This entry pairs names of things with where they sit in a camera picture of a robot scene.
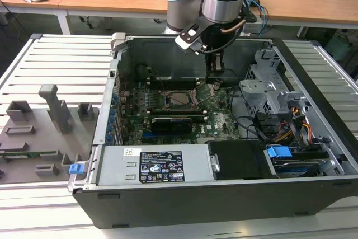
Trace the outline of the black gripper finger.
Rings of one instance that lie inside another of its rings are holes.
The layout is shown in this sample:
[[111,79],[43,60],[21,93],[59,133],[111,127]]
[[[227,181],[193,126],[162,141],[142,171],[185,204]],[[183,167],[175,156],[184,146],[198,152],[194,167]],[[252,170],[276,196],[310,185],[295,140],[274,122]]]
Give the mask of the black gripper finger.
[[212,53],[206,56],[206,83],[213,83],[225,72],[223,53]]

